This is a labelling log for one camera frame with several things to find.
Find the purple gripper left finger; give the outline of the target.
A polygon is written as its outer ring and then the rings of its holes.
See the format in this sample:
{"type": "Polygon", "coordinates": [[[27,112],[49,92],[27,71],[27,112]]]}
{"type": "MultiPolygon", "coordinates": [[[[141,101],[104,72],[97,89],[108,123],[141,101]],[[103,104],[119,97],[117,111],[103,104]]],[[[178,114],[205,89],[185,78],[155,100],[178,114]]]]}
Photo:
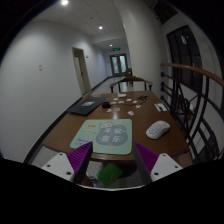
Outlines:
{"type": "Polygon", "coordinates": [[[81,184],[92,152],[93,143],[88,142],[69,153],[59,152],[42,169],[70,182],[81,184]]]}

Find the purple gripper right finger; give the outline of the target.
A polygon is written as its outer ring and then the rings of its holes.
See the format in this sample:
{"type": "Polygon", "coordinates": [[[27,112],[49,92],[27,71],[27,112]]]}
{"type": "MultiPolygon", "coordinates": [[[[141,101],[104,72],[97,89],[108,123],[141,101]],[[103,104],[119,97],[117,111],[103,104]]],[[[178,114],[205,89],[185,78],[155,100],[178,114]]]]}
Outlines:
{"type": "Polygon", "coordinates": [[[155,182],[182,169],[168,154],[157,154],[139,143],[133,145],[133,154],[144,184],[155,182]]]}

